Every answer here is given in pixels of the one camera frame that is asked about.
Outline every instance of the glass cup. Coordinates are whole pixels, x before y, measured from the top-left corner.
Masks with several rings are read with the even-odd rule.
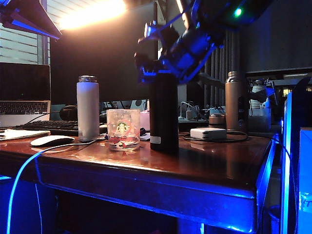
[[[107,110],[107,135],[109,148],[116,151],[129,151],[139,147],[140,110]]]

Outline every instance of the bright light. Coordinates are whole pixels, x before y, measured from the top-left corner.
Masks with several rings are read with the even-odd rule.
[[[242,9],[241,8],[237,8],[235,11],[234,11],[234,17],[235,18],[238,18],[241,14],[242,14]]]
[[[123,0],[103,0],[83,10],[75,11],[61,19],[60,29],[72,29],[111,19],[126,10]]]

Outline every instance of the laptop screen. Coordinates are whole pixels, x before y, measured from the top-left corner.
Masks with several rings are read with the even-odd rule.
[[[51,100],[50,67],[0,62],[0,100]]]

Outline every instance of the green light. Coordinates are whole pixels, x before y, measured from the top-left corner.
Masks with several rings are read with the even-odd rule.
[[[234,11],[234,17],[235,18],[238,18],[240,17],[240,15],[243,13],[243,10],[241,8],[237,8],[235,11]]]

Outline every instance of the blue lit box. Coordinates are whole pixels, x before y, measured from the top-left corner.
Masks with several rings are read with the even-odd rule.
[[[298,234],[312,233],[312,128],[300,130]]]

